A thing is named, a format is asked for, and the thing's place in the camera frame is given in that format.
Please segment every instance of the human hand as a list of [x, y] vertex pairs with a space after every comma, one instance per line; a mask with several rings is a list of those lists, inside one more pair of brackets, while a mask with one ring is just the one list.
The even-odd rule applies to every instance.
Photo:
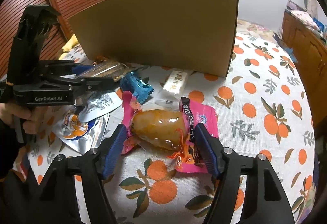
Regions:
[[30, 110], [15, 103], [0, 103], [0, 119], [13, 128], [13, 117], [25, 119], [22, 127], [27, 134], [36, 134], [43, 120], [47, 107], [36, 107]]

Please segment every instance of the black sleeve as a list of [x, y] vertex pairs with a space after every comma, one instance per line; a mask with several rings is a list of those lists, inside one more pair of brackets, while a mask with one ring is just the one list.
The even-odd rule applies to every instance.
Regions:
[[0, 119], [0, 179], [12, 169], [19, 147], [15, 129], [11, 129]]

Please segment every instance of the blue candy wrapper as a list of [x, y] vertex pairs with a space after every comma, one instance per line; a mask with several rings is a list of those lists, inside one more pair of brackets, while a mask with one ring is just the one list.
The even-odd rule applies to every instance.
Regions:
[[120, 80], [122, 91], [130, 91], [140, 104], [143, 104], [154, 91], [153, 87], [137, 77], [135, 72], [128, 73]]

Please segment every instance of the black wire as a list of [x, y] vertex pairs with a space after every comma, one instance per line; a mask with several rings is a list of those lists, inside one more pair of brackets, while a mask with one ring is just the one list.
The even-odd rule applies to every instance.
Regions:
[[48, 42], [43, 46], [43, 50], [44, 50], [44, 48], [49, 44], [49, 42], [51, 42], [54, 38], [55, 38], [55, 36], [58, 34], [58, 32], [59, 32], [59, 30], [60, 30], [60, 24], [59, 23], [57, 23], [56, 24], [57, 26], [58, 26], [58, 29], [57, 29], [57, 31], [56, 31], [56, 33], [52, 36], [52, 38], [50, 39], [50, 40], [48, 40]]

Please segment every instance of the brown cardboard panel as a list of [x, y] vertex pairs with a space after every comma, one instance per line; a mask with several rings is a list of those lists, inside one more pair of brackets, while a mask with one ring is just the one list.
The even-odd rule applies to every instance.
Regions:
[[226, 76], [237, 10], [238, 0], [104, 0], [69, 22], [90, 59]]

